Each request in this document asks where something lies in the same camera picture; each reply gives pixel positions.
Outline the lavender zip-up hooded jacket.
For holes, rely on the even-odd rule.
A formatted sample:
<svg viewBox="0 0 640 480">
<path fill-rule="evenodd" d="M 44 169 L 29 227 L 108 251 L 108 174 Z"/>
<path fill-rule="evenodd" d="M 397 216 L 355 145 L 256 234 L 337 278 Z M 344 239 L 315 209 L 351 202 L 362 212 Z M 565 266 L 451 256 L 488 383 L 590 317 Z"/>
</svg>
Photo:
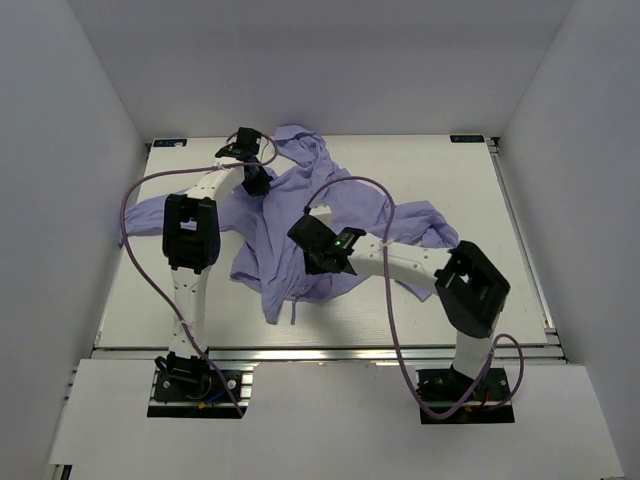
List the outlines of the lavender zip-up hooded jacket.
<svg viewBox="0 0 640 480">
<path fill-rule="evenodd" d="M 292 167 L 273 176 L 266 195 L 252 197 L 238 187 L 218 209 L 220 230 L 234 231 L 244 240 L 232 262 L 230 278 L 260 294 L 267 323 L 277 323 L 287 301 L 328 302 L 366 279 L 363 275 L 306 274 L 302 251 L 287 236 L 306 204 L 336 232 L 360 228 L 377 237 L 387 235 L 397 243 L 426 248 L 458 244 L 457 232 L 430 202 L 391 205 L 383 193 L 352 179 L 335 163 L 320 134 L 292 125 L 277 128 L 273 139 Z"/>
</svg>

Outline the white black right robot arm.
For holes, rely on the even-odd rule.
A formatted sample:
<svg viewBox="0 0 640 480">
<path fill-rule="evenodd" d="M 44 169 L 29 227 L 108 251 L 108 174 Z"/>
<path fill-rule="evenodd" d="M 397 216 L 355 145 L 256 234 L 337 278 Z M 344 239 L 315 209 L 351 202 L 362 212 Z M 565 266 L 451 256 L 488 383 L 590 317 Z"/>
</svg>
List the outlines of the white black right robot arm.
<svg viewBox="0 0 640 480">
<path fill-rule="evenodd" d="M 384 241 L 365 230 L 339 233 L 317 217 L 304 214 L 287 232 L 304 254 L 309 274 L 350 274 L 389 278 L 438 297 L 456 330 L 451 384 L 461 397 L 484 391 L 488 358 L 497 320 L 510 284 L 482 250 L 461 241 L 454 248 L 425 248 Z"/>
</svg>

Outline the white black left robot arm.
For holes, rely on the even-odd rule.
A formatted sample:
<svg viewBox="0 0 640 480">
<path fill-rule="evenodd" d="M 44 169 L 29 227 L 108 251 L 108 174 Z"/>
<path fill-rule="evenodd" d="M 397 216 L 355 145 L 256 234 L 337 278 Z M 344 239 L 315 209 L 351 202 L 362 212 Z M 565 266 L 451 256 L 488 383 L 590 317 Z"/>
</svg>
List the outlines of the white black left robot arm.
<svg viewBox="0 0 640 480">
<path fill-rule="evenodd" d="M 214 385 L 213 369 L 203 356 L 208 348 L 207 283 L 221 250 L 218 208 L 238 186 L 251 196 L 269 192 L 272 177 L 258 159 L 263 138 L 259 131 L 241 127 L 234 141 L 215 154 L 230 159 L 231 167 L 218 164 L 186 192 L 165 200 L 162 252 L 170 267 L 177 315 L 169 353 L 157 366 L 189 399 L 206 399 Z"/>
</svg>

